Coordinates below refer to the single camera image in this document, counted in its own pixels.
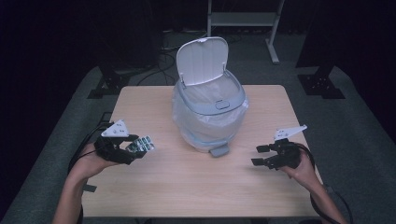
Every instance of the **gray carpet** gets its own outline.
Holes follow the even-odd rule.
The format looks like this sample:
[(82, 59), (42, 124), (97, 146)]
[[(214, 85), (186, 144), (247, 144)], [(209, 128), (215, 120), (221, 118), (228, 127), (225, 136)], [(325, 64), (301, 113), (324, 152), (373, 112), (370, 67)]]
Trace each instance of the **gray carpet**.
[[(325, 100), (320, 96), (307, 96), (297, 75), (313, 74), (317, 68), (295, 68), (304, 43), (303, 35), (276, 37), (279, 65), (271, 63), (262, 35), (224, 37), (230, 48), (227, 68), (242, 84), (285, 87), (298, 120), (308, 126), (304, 136), (323, 181), (343, 195), (355, 223), (396, 223), (396, 146), (360, 98), (350, 78), (338, 68), (334, 68), (330, 75), (346, 99)], [(194, 35), (170, 33), (165, 43), (166, 47), (172, 47), (194, 38)], [(165, 68), (171, 62), (169, 56), (161, 56), (160, 67)], [(177, 79), (175, 65), (164, 72)], [(172, 78), (165, 74), (160, 72), (149, 76), (140, 85), (172, 85)], [(147, 75), (149, 72), (132, 76), (130, 85), (136, 85)], [(117, 101), (117, 95), (87, 99), (100, 78), (101, 73), (95, 67), (82, 80), (2, 223), (50, 223), (70, 158), (83, 137), (96, 126), (104, 112), (113, 110)], [(334, 199), (347, 216), (340, 200)], [(269, 223), (298, 223), (303, 219), (271, 217)], [(144, 220), (85, 218), (84, 223), (142, 223)], [(153, 223), (248, 224), (250, 220), (167, 218), (154, 219)]]

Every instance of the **cable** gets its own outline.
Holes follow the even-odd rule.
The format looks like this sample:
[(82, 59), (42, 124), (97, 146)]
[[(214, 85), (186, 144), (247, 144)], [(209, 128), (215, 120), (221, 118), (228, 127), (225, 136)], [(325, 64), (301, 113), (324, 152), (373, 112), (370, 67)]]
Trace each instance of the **cable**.
[(82, 157), (85, 157), (86, 155), (89, 155), (89, 154), (91, 154), (91, 153), (93, 153), (93, 152), (95, 152), (95, 151), (96, 151), (96, 149), (93, 150), (93, 151), (87, 152), (87, 153), (85, 153), (85, 154), (83, 154), (83, 155), (81, 155), (81, 156), (79, 156), (79, 157), (77, 158), (77, 161), (78, 161), (79, 159), (81, 159)]
[(138, 71), (136, 71), (136, 72), (129, 72), (129, 73), (125, 73), (125, 74), (119, 74), (119, 73), (117, 73), (117, 74), (118, 74), (120, 77), (132, 77), (132, 76), (137, 76), (137, 75), (143, 74), (143, 73), (145, 73), (145, 72), (147, 72), (147, 71), (153, 69), (155, 66), (156, 66), (156, 65), (150, 65), (150, 66), (145, 67), (145, 68), (137, 69)]
[(174, 79), (173, 77), (167, 75), (167, 74), (164, 72), (165, 70), (171, 68), (171, 67), (175, 64), (175, 58), (174, 58), (172, 55), (170, 55), (170, 54), (164, 53), (163, 55), (168, 56), (168, 57), (170, 57), (170, 58), (172, 59), (171, 64), (168, 65), (168, 66), (167, 66), (166, 68), (164, 68), (164, 69), (161, 69), (160, 66), (157, 65), (158, 68), (159, 68), (159, 71), (155, 71), (155, 72), (152, 72), (152, 73), (146, 75), (145, 77), (143, 77), (142, 79), (140, 79), (140, 80), (137, 82), (136, 86), (139, 86), (139, 85), (140, 85), (144, 80), (146, 80), (148, 77), (151, 77), (151, 76), (153, 76), (153, 75), (155, 75), (155, 74), (158, 74), (158, 73), (160, 73), (160, 72), (162, 72), (162, 73), (164, 74), (166, 84), (167, 84), (167, 79), (166, 79), (166, 77), (172, 78), (172, 79), (174, 80), (174, 82), (175, 82), (175, 79)]
[[(316, 169), (315, 160), (314, 160), (314, 156), (312, 155), (311, 151), (310, 151), (306, 146), (304, 146), (303, 144), (299, 144), (299, 143), (295, 143), (295, 144), (299, 147), (299, 149), (304, 150), (304, 151), (306, 152), (306, 154), (308, 154), (309, 160), (311, 161), (311, 164), (312, 164), (312, 166), (314, 167), (314, 170), (315, 170), (315, 169)], [(353, 224), (352, 212), (350, 211), (350, 208), (349, 208), (349, 205), (347, 204), (347, 201), (346, 201), (338, 192), (334, 191), (334, 193), (335, 193), (335, 195), (337, 195), (337, 196), (341, 199), (341, 201), (344, 203), (344, 205), (345, 205), (345, 207), (346, 207), (346, 210), (348, 211), (348, 214), (349, 214), (349, 220), (350, 220), (349, 222), (350, 222), (350, 224)], [(314, 201), (314, 199), (312, 198), (312, 195), (311, 195), (311, 194), (309, 195), (309, 198), (310, 198), (310, 200), (311, 200), (312, 207), (314, 208), (314, 210), (315, 210), (321, 217), (323, 217), (324, 219), (326, 219), (327, 221), (329, 221), (329, 222), (332, 223), (332, 224), (339, 224), (339, 222), (337, 222), (336, 220), (334, 220), (334, 219), (332, 219), (331, 217), (327, 216), (325, 213), (323, 213), (323, 212), (319, 209), (318, 205), (315, 203), (315, 201)]]
[(87, 155), (87, 153), (86, 153), (86, 154), (84, 154), (84, 155), (82, 155), (82, 156), (79, 156), (79, 154), (80, 154), (81, 151), (84, 149), (85, 145), (87, 145), (88, 141), (89, 141), (90, 138), (93, 136), (93, 134), (94, 134), (96, 131), (100, 130), (102, 127), (108, 127), (108, 125), (110, 125), (110, 123), (102, 123), (102, 124), (99, 124), (98, 126), (96, 126), (96, 128), (94, 128), (89, 134), (87, 134), (87, 135), (84, 137), (84, 139), (83, 139), (83, 140), (81, 141), (81, 143), (79, 144), (77, 151), (75, 152), (75, 154), (73, 155), (72, 159), (71, 159), (70, 162), (69, 162), (69, 166), (68, 166), (68, 168), (67, 168), (67, 173), (68, 173), (68, 174), (70, 173), (70, 171), (72, 170), (72, 168), (73, 168), (73, 166), (76, 164), (76, 162), (77, 162), (82, 156)]

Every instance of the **trash can lid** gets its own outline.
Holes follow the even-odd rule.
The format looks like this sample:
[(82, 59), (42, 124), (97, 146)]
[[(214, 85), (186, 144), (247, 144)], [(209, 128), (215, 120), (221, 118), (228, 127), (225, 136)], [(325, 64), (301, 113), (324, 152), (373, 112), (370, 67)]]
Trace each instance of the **trash can lid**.
[(185, 86), (221, 77), (228, 60), (228, 44), (218, 36), (193, 40), (177, 52), (177, 71)]

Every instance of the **white trash can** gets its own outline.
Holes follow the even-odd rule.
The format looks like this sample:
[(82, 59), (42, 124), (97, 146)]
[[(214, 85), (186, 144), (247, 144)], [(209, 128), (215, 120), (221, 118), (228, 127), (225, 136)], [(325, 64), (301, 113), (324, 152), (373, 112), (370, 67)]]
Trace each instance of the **white trash can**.
[(227, 59), (221, 37), (191, 41), (177, 52), (173, 121), (186, 142), (214, 157), (229, 152), (248, 109), (243, 87), (226, 69)]

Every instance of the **hand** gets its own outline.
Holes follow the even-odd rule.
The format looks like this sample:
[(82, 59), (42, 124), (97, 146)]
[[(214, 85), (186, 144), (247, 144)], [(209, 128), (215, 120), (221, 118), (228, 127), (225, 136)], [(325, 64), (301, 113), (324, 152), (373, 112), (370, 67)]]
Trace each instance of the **hand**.
[(117, 165), (114, 161), (106, 161), (99, 157), (95, 152), (95, 146), (90, 143), (87, 144), (81, 151), (80, 155), (91, 152), (81, 157), (76, 164), (73, 166), (67, 178), (73, 178), (77, 181), (87, 180), (88, 178), (98, 175), (105, 168), (113, 165)]
[(288, 174), (289, 178), (295, 179), (300, 185), (310, 191), (321, 185), (321, 183), (305, 151), (301, 150), (300, 158), (301, 162), (297, 168), (292, 169), (289, 166), (284, 166), (280, 167), (279, 170)]

